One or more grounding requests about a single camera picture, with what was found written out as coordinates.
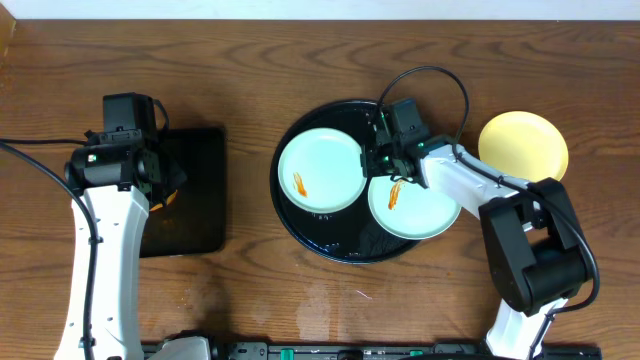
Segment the orange green sponge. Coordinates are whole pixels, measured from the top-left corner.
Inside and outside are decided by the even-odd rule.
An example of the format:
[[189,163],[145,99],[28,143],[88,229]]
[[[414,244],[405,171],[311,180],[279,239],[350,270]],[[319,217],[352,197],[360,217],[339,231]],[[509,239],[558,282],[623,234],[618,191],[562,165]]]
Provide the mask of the orange green sponge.
[[178,193],[178,190],[174,191],[163,202],[159,202],[158,204],[151,206],[149,211],[154,212],[161,208],[167,207],[175,200],[177,193]]

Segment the yellow plate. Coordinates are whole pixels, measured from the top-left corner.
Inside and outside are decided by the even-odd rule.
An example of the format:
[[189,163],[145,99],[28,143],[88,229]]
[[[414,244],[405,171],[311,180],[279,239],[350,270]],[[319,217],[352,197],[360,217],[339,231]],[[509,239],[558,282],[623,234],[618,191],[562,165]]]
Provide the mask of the yellow plate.
[[560,181],[569,164],[565,138],[548,120],[526,111],[510,111],[491,119],[478,140],[479,158],[513,177],[537,182]]

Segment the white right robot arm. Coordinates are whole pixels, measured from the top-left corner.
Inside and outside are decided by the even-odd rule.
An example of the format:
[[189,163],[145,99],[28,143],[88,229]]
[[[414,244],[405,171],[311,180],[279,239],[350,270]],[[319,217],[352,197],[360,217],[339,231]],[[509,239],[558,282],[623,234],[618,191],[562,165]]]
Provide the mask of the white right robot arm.
[[491,355],[533,359],[560,313],[598,267],[564,186],[530,182],[497,171],[446,135],[405,142],[383,135],[362,147],[365,176],[407,180],[444,194],[479,219],[493,284],[502,298],[485,337]]

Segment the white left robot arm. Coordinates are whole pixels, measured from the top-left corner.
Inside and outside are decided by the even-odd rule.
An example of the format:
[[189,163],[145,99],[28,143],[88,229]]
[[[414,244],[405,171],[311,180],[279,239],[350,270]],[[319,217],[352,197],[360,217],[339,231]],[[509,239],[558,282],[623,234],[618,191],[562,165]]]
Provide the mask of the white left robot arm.
[[75,252],[58,359],[141,359],[140,247],[152,206],[185,179],[159,139],[96,134],[65,165]]

